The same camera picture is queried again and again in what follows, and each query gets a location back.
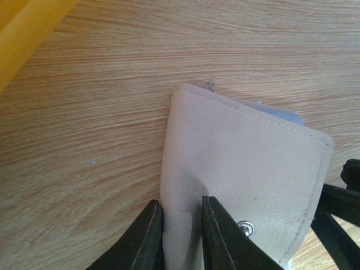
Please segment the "beige card holder wallet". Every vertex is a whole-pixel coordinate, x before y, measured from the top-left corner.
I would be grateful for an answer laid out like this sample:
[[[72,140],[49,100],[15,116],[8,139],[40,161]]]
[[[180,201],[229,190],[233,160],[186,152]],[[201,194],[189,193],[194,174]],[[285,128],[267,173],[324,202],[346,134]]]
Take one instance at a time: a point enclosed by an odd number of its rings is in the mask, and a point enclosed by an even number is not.
[[[334,143],[290,110],[179,84],[160,177],[166,269],[203,269],[200,213],[214,196],[285,269],[314,217]]]

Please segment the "yellow bin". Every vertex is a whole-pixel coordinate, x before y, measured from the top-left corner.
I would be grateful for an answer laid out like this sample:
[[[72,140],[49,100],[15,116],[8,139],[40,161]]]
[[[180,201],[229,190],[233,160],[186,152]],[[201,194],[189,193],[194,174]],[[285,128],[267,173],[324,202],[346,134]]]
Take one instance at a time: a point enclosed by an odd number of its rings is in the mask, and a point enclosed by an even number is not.
[[[76,1],[1,1],[1,90]]]

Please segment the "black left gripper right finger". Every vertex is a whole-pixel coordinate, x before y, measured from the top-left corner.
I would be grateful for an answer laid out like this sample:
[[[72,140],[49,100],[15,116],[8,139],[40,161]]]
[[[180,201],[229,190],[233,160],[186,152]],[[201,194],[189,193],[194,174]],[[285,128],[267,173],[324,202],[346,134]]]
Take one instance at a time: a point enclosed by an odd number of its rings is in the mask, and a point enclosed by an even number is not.
[[[281,269],[214,196],[202,197],[201,237],[205,269]]]

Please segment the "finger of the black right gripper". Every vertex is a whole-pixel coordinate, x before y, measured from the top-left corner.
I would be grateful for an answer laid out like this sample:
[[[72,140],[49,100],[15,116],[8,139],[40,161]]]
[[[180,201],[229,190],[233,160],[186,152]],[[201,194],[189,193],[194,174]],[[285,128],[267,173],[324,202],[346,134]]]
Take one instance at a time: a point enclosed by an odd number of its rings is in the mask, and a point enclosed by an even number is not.
[[[338,269],[359,269],[359,246],[333,215],[359,227],[359,192],[324,184],[311,224]]]
[[[349,159],[343,165],[340,174],[341,179],[346,183],[346,188],[353,191],[360,189],[360,160]]]

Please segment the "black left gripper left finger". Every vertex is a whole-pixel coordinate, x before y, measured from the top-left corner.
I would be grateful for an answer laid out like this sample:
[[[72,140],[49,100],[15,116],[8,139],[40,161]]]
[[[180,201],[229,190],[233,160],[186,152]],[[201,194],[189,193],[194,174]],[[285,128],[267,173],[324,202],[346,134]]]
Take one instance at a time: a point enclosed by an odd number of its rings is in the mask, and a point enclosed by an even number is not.
[[[163,269],[163,209],[151,200],[129,228],[89,269]]]

